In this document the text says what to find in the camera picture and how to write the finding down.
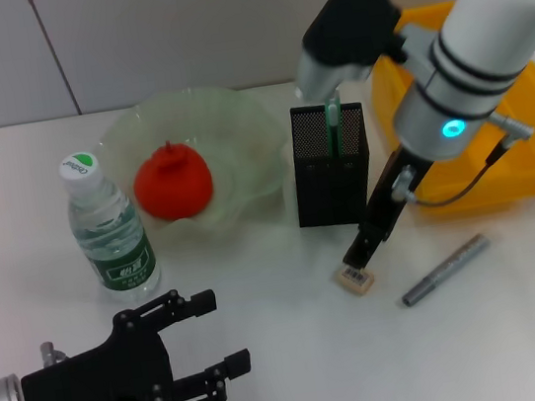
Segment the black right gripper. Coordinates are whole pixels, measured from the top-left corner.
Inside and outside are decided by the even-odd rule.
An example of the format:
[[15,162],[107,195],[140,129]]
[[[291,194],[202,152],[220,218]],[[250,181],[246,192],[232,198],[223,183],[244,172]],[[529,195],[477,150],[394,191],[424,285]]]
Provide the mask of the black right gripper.
[[432,161],[423,160],[402,146],[390,155],[367,203],[364,222],[359,224],[357,235],[345,252],[345,265],[353,269],[364,269],[381,242],[389,238],[407,203],[402,198],[395,200],[392,196],[392,185],[404,168],[414,170],[408,183],[408,188],[413,190],[432,165]]

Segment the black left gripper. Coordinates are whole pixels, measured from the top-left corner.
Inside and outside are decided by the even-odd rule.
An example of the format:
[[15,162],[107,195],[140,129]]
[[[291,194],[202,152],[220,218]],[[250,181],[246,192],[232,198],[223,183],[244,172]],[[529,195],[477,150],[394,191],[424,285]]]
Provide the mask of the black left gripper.
[[171,289],[119,313],[101,345],[24,376],[25,401],[227,401],[227,380],[252,370],[248,349],[173,383],[168,353],[157,332],[213,312],[216,303],[211,289],[190,298]]

